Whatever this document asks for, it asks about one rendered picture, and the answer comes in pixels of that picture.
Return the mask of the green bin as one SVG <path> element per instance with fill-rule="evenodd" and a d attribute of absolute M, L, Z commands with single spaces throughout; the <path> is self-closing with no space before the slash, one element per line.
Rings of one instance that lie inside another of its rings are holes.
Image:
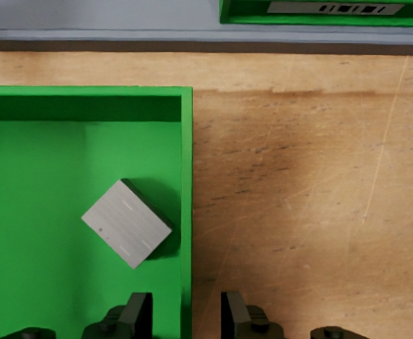
<path fill-rule="evenodd" d="M 134 270 L 81 217 L 127 178 L 173 224 Z M 0 337 L 84 328 L 153 294 L 192 339 L 193 87 L 0 85 Z"/>
<path fill-rule="evenodd" d="M 219 0 L 221 22 L 239 24 L 400 26 L 413 0 Z"/>

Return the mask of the grey shelf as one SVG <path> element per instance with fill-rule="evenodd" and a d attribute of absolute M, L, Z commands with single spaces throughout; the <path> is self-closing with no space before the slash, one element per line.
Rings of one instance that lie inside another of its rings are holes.
<path fill-rule="evenodd" d="M 413 21 L 239 24 L 220 21 L 219 0 L 0 0 L 0 52 L 413 56 Z"/>

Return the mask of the grey rectangular block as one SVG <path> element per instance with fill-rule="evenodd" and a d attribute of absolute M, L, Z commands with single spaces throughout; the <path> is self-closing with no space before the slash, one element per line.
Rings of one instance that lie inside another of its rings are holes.
<path fill-rule="evenodd" d="M 81 218 L 133 269 L 174 227 L 127 178 L 119 179 Z"/>

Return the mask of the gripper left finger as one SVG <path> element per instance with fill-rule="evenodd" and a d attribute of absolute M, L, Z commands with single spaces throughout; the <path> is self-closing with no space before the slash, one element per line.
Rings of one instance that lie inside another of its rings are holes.
<path fill-rule="evenodd" d="M 153 339 L 153 294 L 132 292 L 126 306 L 115 306 L 104 319 L 84 328 L 81 339 Z M 0 339 L 56 339 L 47 328 L 28 327 Z"/>

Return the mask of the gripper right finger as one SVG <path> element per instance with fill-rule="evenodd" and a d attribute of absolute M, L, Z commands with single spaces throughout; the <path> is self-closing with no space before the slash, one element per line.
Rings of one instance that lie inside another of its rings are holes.
<path fill-rule="evenodd" d="M 285 335 L 280 324 L 268 321 L 262 308 L 245 305 L 241 292 L 221 292 L 221 339 L 285 339 Z M 330 325 L 312 329 L 310 339 L 370 338 Z"/>

